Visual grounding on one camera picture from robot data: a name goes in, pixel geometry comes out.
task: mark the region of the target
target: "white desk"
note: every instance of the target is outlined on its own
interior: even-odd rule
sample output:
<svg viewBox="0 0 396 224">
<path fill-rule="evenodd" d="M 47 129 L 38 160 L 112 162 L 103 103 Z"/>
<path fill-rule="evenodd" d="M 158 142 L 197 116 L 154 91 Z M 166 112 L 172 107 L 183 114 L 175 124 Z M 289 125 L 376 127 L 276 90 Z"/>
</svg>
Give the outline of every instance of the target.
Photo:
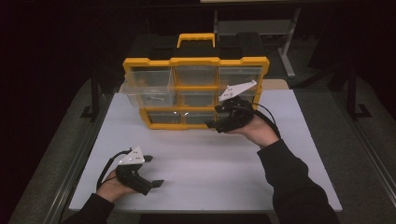
<svg viewBox="0 0 396 224">
<path fill-rule="evenodd" d="M 330 205 L 342 210 L 323 167 L 293 91 L 264 91 L 261 104 L 276 122 L 291 151 L 305 161 L 309 176 L 327 192 Z M 272 187 L 265 181 L 258 147 L 240 135 L 209 130 L 150 130 L 128 98 L 116 93 L 69 208 L 76 210 L 95 192 L 109 158 L 141 146 L 154 157 L 139 174 L 164 179 L 147 196 L 128 195 L 116 209 L 138 213 L 229 213 L 273 211 Z"/>
</svg>

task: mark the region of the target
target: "forearm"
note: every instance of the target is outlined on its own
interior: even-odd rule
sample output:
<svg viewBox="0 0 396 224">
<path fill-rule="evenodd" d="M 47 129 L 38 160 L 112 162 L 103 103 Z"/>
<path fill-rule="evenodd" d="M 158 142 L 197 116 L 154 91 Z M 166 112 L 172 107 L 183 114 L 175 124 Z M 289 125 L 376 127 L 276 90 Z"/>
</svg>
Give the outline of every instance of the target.
<svg viewBox="0 0 396 224">
<path fill-rule="evenodd" d="M 81 210 L 65 220 L 63 224 L 106 224 L 113 208 L 114 203 L 97 194 L 92 194 Z"/>
<path fill-rule="evenodd" d="M 258 152 L 281 223 L 338 223 L 326 192 L 308 177 L 308 167 L 279 140 Z"/>
</svg>

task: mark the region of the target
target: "white plastic mount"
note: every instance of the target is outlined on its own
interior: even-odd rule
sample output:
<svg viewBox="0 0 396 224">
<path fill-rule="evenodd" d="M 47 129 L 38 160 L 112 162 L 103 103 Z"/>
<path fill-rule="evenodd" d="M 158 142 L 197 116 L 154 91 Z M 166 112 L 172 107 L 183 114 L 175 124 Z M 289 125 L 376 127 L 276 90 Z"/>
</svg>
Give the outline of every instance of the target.
<svg viewBox="0 0 396 224">
<path fill-rule="evenodd" d="M 255 80 L 251 80 L 251 82 L 238 84 L 234 86 L 227 86 L 227 90 L 219 97 L 219 101 L 225 101 L 231 99 L 244 91 L 254 87 L 257 84 Z"/>
<path fill-rule="evenodd" d="M 132 149 L 122 160 L 119 161 L 119 165 L 131 165 L 131 164 L 143 164 L 145 158 L 140 147 Z"/>
</svg>

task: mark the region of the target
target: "storage case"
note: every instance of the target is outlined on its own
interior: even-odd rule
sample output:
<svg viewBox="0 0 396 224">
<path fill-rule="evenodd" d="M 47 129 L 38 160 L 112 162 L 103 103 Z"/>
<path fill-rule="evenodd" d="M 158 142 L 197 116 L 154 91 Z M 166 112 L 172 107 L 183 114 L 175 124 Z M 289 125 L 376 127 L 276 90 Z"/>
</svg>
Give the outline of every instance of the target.
<svg viewBox="0 0 396 224">
<path fill-rule="evenodd" d="M 257 33 L 219 40 L 214 34 L 140 35 L 123 63 L 123 92 L 150 129 L 206 129 L 205 120 L 225 116 L 214 106 L 227 86 L 255 80 L 240 96 L 260 101 L 268 66 Z"/>
</svg>

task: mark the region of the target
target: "person's left hand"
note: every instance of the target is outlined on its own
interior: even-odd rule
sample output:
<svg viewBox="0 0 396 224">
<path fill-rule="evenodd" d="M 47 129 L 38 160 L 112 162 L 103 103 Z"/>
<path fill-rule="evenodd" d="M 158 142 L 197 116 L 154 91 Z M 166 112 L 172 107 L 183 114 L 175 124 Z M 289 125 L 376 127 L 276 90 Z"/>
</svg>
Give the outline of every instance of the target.
<svg viewBox="0 0 396 224">
<path fill-rule="evenodd" d="M 111 203 L 114 203 L 122 196 L 131 193 L 137 193 L 137 191 L 122 185 L 120 181 L 117 179 L 116 172 L 114 170 L 110 172 L 110 174 L 108 174 L 106 180 L 96 191 L 97 195 L 108 200 Z"/>
</svg>

